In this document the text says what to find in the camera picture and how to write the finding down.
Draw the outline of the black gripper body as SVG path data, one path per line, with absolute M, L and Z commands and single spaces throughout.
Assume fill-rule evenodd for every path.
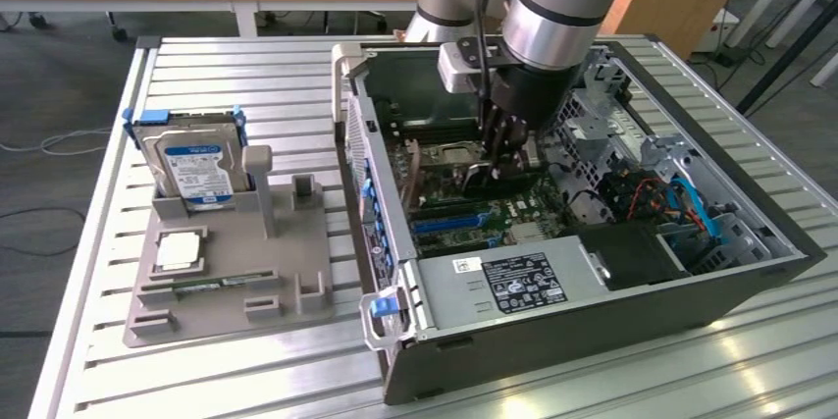
M 492 79 L 494 105 L 524 121 L 530 131 L 540 131 L 578 81 L 581 68 L 581 65 L 561 71 L 524 65 L 500 68 Z

